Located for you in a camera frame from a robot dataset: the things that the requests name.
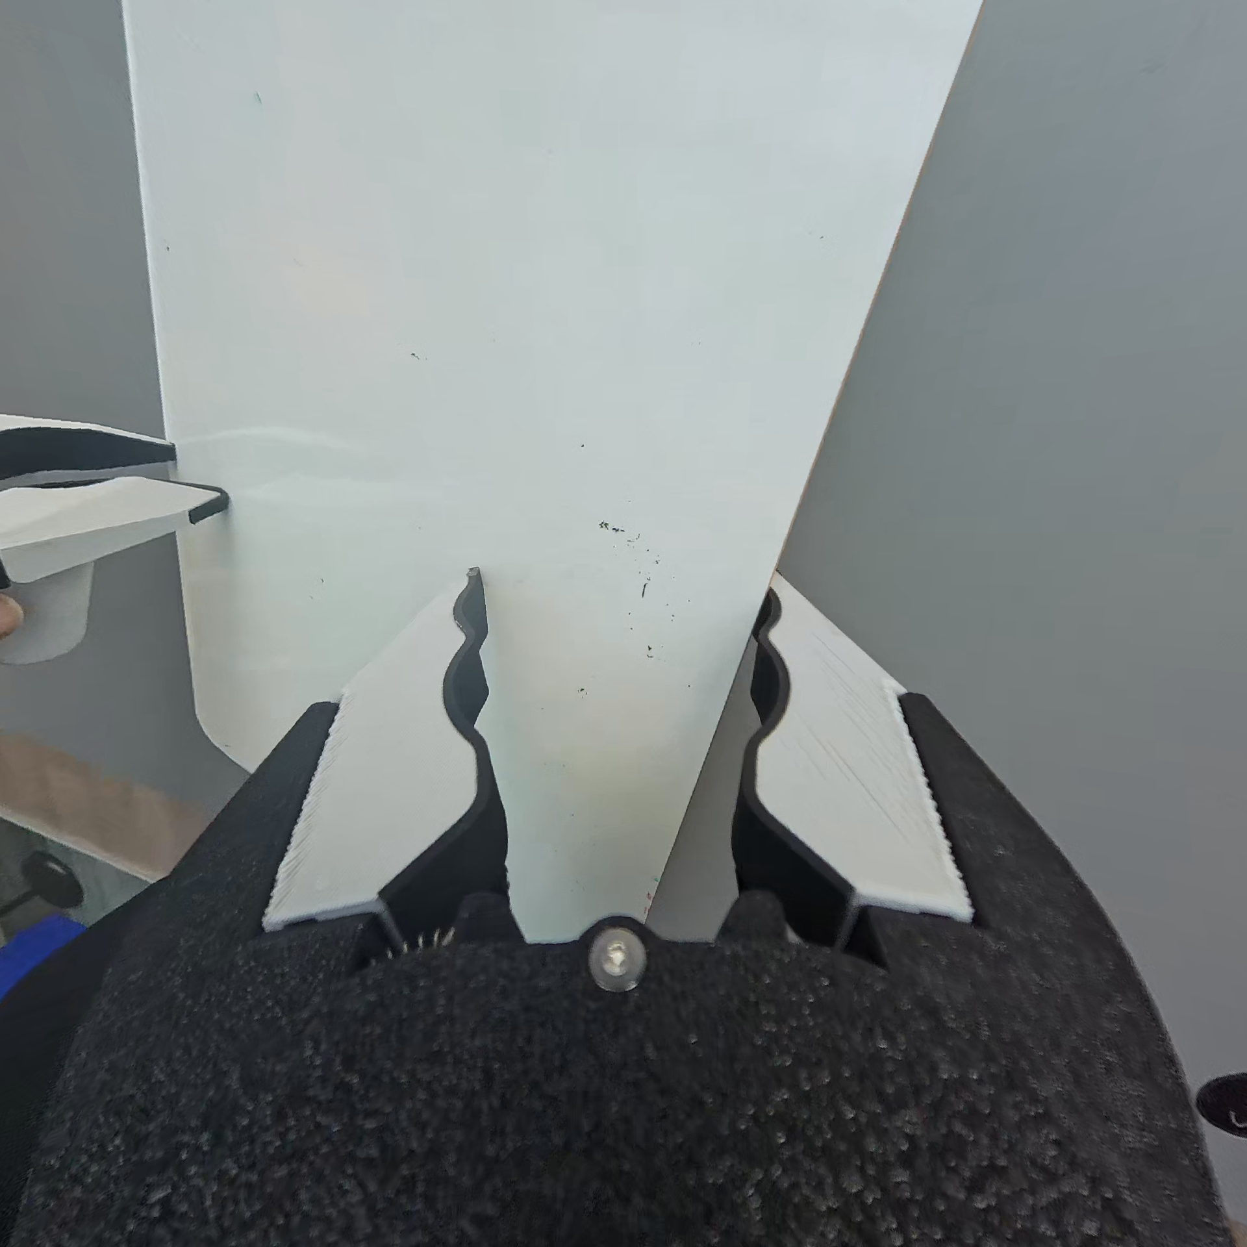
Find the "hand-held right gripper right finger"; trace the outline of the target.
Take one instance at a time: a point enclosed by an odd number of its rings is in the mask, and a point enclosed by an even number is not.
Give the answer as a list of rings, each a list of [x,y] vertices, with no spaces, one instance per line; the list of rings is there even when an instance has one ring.
[[[731,816],[739,890],[773,895],[791,941],[877,961],[877,911],[972,924],[906,690],[780,572],[752,638],[758,724]]]

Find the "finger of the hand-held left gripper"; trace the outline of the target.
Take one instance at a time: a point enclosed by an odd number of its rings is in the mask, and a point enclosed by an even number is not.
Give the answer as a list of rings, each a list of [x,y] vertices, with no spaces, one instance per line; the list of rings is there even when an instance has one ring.
[[[105,473],[173,463],[163,437],[71,419],[1,414],[1,479],[39,473]]]
[[[219,488],[140,476],[8,488],[1,504],[2,593],[23,612],[4,664],[66,654],[85,635],[96,562],[228,506]]]

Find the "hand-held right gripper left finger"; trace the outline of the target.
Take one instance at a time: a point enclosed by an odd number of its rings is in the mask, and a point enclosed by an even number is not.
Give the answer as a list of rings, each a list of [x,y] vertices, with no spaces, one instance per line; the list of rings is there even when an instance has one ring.
[[[348,917],[403,951],[461,903],[509,905],[509,834],[477,716],[486,589],[470,566],[344,685],[276,868],[265,933]]]

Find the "white rounded board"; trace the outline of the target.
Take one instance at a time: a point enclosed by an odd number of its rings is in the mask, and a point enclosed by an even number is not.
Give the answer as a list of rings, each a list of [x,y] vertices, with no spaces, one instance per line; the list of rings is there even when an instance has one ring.
[[[123,2],[197,719],[460,572],[523,933],[644,915],[979,2]]]

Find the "black round caster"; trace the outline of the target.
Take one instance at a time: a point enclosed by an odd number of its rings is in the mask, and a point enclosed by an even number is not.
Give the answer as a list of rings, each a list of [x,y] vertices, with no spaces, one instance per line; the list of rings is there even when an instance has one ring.
[[[54,909],[74,909],[83,903],[83,886],[65,862],[45,850],[35,850],[20,863],[22,890],[1,905],[1,918],[32,899]]]

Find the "blue plastic crate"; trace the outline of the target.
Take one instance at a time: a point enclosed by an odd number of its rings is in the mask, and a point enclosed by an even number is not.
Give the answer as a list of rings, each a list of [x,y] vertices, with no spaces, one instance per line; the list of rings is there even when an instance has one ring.
[[[84,930],[85,926],[80,921],[53,912],[13,933],[1,945],[1,997]]]

